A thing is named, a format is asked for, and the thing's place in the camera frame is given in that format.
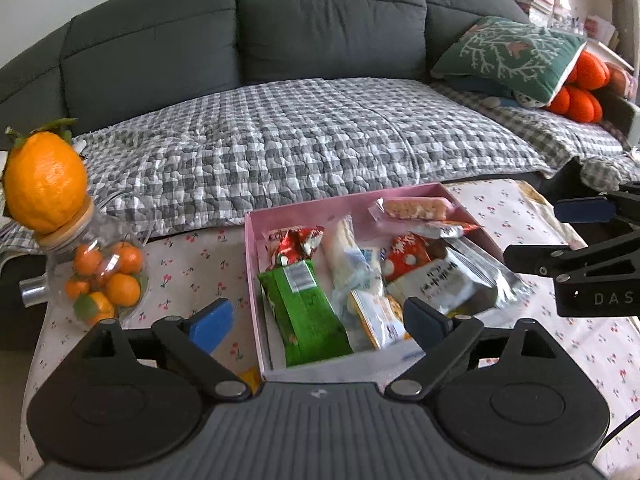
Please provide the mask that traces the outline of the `white gold snack packet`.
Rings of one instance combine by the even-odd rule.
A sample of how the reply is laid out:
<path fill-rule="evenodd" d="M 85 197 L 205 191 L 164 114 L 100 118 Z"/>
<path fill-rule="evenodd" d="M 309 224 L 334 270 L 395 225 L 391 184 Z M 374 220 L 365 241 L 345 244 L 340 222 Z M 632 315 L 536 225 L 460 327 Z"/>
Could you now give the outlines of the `white gold snack packet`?
<path fill-rule="evenodd" d="M 360 319 L 364 332 L 376 350 L 411 338 L 405 329 L 402 307 L 394 298 L 356 289 L 349 293 L 347 305 Z"/>

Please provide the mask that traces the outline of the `white silver snack bar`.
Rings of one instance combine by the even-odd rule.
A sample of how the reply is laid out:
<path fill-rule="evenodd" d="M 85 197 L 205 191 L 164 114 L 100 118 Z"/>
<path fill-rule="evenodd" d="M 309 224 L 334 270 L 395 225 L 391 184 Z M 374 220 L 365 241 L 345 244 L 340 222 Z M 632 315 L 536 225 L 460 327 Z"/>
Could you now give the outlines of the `white silver snack bar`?
<path fill-rule="evenodd" d="M 386 286 L 400 304 L 418 297 L 451 318 L 515 308 L 532 296 L 529 284 L 466 237 L 426 244 L 431 262 Z"/>

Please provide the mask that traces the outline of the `red strawberry snack packet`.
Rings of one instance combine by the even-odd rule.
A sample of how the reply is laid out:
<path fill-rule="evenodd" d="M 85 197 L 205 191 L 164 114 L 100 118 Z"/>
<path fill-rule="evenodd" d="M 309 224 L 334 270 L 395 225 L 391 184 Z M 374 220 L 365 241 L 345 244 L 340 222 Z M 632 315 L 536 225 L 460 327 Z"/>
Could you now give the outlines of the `red strawberry snack packet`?
<path fill-rule="evenodd" d="M 427 244 L 422 237 L 413 233 L 396 236 L 382 263 L 383 278 L 386 283 L 391 283 L 430 262 Z"/>

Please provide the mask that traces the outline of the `clear white pastry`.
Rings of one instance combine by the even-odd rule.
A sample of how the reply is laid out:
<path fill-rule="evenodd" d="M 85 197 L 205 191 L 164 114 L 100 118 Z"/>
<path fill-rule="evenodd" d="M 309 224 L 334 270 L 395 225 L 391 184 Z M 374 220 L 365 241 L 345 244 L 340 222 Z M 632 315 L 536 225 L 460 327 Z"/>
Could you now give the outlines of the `clear white pastry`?
<path fill-rule="evenodd" d="M 376 247 L 362 249 L 358 245 L 350 214 L 330 221 L 324 230 L 321 247 L 331 272 L 331 304 L 338 315 L 348 311 L 347 300 L 352 290 L 384 295 L 380 250 Z"/>

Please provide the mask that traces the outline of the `green snack pack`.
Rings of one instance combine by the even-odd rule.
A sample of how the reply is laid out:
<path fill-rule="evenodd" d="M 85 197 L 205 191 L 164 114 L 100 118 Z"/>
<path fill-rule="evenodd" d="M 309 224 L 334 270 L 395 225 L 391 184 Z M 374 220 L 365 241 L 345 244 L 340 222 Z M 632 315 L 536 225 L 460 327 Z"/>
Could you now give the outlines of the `green snack pack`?
<path fill-rule="evenodd" d="M 262 272 L 258 280 L 271 304 L 287 367 L 352 354 L 345 327 L 318 284 L 310 260 Z"/>

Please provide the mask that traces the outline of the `pink wafer pack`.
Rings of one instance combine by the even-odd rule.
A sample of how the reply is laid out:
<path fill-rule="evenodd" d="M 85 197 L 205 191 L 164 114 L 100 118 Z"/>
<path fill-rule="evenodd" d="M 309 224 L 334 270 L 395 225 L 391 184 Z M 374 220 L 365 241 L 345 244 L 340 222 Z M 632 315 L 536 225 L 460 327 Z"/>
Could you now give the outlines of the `pink wafer pack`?
<path fill-rule="evenodd" d="M 369 208 L 376 220 L 447 220 L 454 205 L 443 197 L 395 197 L 379 198 Z"/>

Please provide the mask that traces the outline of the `red candy wrapper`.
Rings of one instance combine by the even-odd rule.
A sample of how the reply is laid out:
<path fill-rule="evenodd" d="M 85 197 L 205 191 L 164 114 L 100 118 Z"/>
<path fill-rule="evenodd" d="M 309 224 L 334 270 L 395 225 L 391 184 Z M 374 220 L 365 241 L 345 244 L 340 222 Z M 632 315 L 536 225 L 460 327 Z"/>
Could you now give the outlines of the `red candy wrapper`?
<path fill-rule="evenodd" d="M 273 266 L 290 266 L 311 259 L 321 245 L 323 226 L 291 226 L 267 233 L 269 257 Z"/>

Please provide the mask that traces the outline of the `gold wrapped snack bar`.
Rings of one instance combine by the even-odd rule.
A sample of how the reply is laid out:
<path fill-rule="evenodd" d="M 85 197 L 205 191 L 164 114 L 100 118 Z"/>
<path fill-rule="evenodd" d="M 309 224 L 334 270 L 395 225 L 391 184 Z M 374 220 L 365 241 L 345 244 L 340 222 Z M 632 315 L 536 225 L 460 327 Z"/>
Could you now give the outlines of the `gold wrapped snack bar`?
<path fill-rule="evenodd" d="M 244 370 L 244 372 L 238 374 L 238 377 L 250 387 L 252 393 L 258 393 L 260 388 L 262 388 L 262 374 L 260 374 L 258 366 Z"/>

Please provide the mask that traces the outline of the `pink cardboard box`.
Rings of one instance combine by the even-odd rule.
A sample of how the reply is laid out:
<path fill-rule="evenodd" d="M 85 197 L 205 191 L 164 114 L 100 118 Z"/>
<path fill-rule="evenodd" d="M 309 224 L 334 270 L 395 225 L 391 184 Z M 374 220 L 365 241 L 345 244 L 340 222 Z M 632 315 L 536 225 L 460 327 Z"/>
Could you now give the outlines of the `pink cardboard box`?
<path fill-rule="evenodd" d="M 244 235 L 268 382 L 386 384 L 420 358 L 408 299 L 506 326 L 532 293 L 438 183 L 254 211 Z"/>

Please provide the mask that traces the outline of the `orange pumpkin plush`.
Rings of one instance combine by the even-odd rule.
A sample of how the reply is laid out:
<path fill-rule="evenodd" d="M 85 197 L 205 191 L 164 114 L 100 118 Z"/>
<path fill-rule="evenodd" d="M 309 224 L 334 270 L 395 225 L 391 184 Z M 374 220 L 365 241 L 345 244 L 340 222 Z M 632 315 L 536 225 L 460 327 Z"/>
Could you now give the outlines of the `orange pumpkin plush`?
<path fill-rule="evenodd" d="M 600 102 L 594 95 L 611 79 L 611 71 L 600 58 L 582 51 L 553 101 L 544 109 L 581 124 L 596 124 L 603 118 Z"/>

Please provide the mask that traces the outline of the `glass jar of tangerines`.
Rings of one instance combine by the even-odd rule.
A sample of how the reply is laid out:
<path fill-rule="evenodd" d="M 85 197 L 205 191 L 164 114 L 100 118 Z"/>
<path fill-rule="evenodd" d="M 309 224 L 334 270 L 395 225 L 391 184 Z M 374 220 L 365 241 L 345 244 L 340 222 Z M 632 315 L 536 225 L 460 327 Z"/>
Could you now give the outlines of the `glass jar of tangerines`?
<path fill-rule="evenodd" d="M 120 322 L 130 318 L 148 288 L 146 241 L 104 209 L 114 200 L 136 196 L 120 191 L 99 203 L 86 197 L 64 226 L 49 234 L 37 233 L 46 270 L 39 278 L 21 281 L 23 304 L 61 307 L 88 327 L 108 318 Z"/>

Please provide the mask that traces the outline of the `green embroidered cushion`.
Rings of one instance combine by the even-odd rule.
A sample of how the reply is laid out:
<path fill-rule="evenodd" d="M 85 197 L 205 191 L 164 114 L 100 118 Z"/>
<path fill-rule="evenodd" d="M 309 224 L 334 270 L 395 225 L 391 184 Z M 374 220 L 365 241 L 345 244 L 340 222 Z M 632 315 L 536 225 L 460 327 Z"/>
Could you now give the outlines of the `green embroidered cushion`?
<path fill-rule="evenodd" d="M 431 74 L 491 80 L 542 107 L 559 93 L 585 46 L 585 38 L 571 32 L 486 16 L 442 54 Z"/>

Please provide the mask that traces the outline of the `grey checkered quilt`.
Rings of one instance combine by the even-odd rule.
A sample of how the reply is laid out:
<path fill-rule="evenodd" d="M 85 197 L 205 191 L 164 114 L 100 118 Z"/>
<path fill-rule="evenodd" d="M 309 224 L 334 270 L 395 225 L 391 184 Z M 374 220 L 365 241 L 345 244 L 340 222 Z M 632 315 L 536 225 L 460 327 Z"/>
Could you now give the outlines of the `grey checkered quilt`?
<path fill-rule="evenodd" d="M 238 226 L 251 211 L 569 164 L 593 190 L 639 177 L 610 126 L 402 79 L 277 81 L 201 96 L 76 139 L 90 194 L 138 233 Z"/>

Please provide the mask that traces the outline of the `large orange citrus fruit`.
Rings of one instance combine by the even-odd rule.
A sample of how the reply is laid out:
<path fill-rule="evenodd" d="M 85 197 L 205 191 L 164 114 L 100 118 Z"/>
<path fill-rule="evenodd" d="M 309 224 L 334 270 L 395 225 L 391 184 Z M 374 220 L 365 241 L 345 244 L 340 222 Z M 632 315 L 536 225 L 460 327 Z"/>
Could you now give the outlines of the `large orange citrus fruit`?
<path fill-rule="evenodd" d="M 88 177 L 73 147 L 75 118 L 60 118 L 29 133 L 6 128 L 11 142 L 2 186 L 6 209 L 17 223 L 47 235 L 84 206 Z"/>

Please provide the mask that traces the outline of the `dark grey sofa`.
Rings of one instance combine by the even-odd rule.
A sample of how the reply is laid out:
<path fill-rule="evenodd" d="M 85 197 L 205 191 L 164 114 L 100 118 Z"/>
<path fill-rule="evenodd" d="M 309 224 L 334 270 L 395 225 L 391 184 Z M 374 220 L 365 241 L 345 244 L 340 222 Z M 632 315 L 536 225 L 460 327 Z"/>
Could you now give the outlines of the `dark grey sofa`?
<path fill-rule="evenodd" d="M 81 134 L 249 84 L 425 80 L 485 16 L 527 20 L 513 0 L 108 0 L 3 66 L 1 123 Z"/>

